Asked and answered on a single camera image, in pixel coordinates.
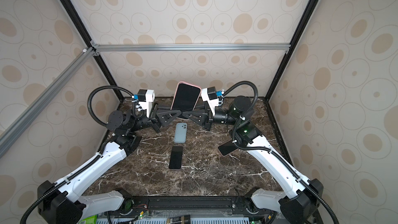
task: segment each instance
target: black smartphone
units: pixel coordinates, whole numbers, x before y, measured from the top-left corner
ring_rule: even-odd
[[[196,106],[201,91],[202,89],[199,86],[186,82],[179,82],[176,93],[174,94],[171,109],[181,110],[182,112],[192,111]],[[187,119],[182,115],[180,115],[179,118]]]
[[[222,145],[220,145],[220,146],[218,147],[218,150],[221,152],[221,154],[222,154],[223,156],[228,155],[229,153],[235,151],[236,149],[237,149],[237,148],[236,148],[236,146],[234,145],[234,143],[232,143],[232,140],[230,140],[230,141],[228,141],[228,142],[225,142],[225,143],[223,143]]]
[[[169,169],[181,169],[182,146],[173,146],[170,156]]]

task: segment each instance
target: wallpaper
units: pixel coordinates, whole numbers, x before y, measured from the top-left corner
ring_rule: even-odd
[[[285,51],[206,51],[206,52],[102,52],[102,57],[117,84],[137,93],[153,89],[158,97],[172,97],[178,82],[201,88],[228,89],[236,82],[256,84],[259,96],[265,96]],[[228,96],[253,96],[242,85]]]
[[[308,0],[73,0],[98,44],[289,42]]]
[[[37,199],[42,182],[58,180],[97,151],[105,128],[88,113],[87,97],[103,85],[108,83],[90,58],[0,158],[0,223],[18,224]],[[112,90],[93,99],[94,112],[102,121],[118,104]],[[45,221],[34,210],[27,223]]]
[[[85,45],[57,0],[0,0],[0,134]]]
[[[322,0],[271,99],[341,224],[397,223],[397,14],[397,0]]]

